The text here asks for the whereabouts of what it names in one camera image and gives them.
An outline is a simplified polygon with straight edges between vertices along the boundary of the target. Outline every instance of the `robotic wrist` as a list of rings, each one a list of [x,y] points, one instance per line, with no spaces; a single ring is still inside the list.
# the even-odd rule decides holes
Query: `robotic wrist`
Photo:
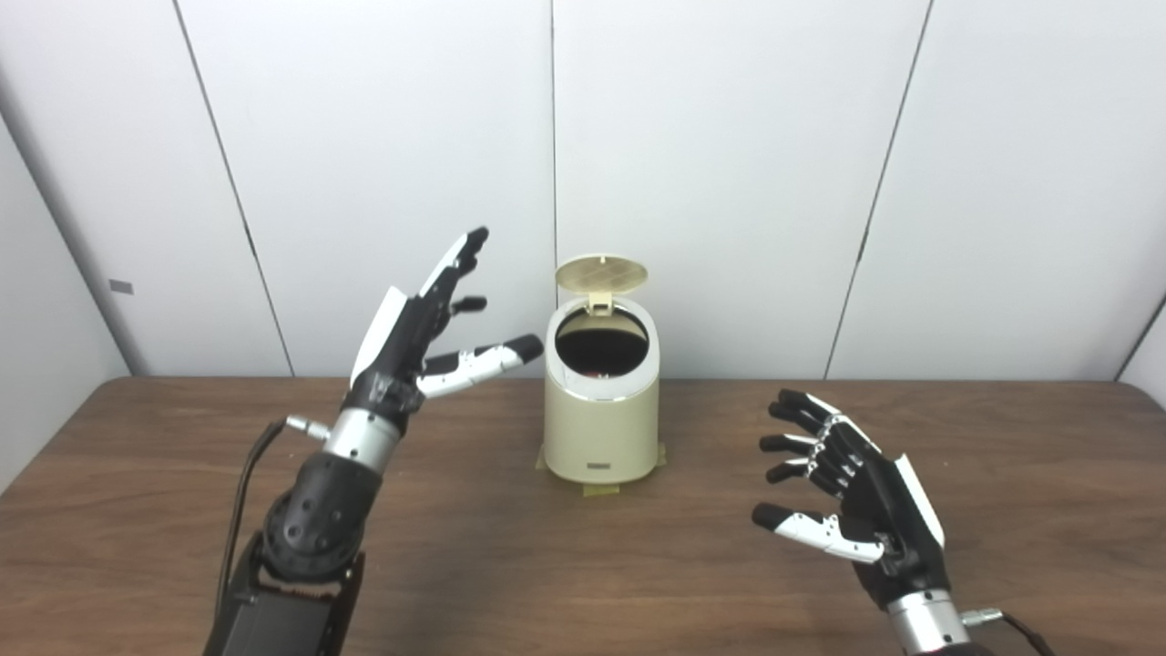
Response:
[[[888,604],[886,613],[906,656],[944,654],[944,649],[971,642],[946,590],[904,595]]]

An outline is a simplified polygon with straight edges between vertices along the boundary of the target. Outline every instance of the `open lid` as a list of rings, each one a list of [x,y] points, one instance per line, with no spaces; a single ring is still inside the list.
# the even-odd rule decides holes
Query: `open lid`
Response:
[[[563,262],[555,271],[559,285],[576,294],[586,294],[588,311],[610,316],[612,294],[625,294],[648,278],[648,269],[638,261],[619,255],[581,255]]]

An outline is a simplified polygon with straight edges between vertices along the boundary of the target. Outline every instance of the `lid hinge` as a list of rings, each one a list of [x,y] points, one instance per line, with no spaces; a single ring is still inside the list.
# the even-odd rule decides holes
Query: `lid hinge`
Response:
[[[611,291],[591,291],[586,295],[586,312],[591,316],[611,316],[613,311]]]

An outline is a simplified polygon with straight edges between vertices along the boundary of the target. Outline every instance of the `black cable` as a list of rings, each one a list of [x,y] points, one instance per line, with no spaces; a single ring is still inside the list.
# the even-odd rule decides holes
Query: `black cable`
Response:
[[[1037,654],[1040,654],[1040,656],[1056,656],[1056,654],[1053,654],[1053,648],[1049,647],[1047,642],[1045,642],[1045,639],[1041,637],[1039,633],[1030,629],[1027,625],[1025,625],[1020,620],[1017,620],[1012,615],[1009,615],[1007,613],[1004,613],[1000,619],[1012,625],[1012,628],[1014,628],[1016,630],[1024,634],[1024,636],[1028,639],[1028,644],[1031,644],[1032,648],[1037,650]]]
[[[267,425],[259,439],[255,440],[255,446],[251,447],[251,453],[247,454],[247,461],[243,465],[243,474],[239,475],[239,488],[234,493],[234,509],[231,512],[231,525],[226,532],[226,549],[223,550],[223,565],[219,569],[219,585],[218,594],[215,595],[215,619],[218,619],[219,611],[223,609],[223,605],[226,602],[227,584],[231,577],[231,563],[234,560],[234,543],[239,537],[239,524],[243,523],[243,507],[247,501],[247,484],[251,482],[251,472],[254,471],[255,464],[267,451],[267,447],[275,442],[275,436],[280,435],[283,430],[285,421],[272,422]]]

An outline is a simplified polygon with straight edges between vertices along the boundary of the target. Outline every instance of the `trash can lid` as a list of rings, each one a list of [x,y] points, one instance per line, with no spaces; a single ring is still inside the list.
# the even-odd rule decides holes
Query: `trash can lid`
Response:
[[[559,285],[576,294],[625,294],[647,278],[642,263],[610,254],[580,255],[555,271]]]

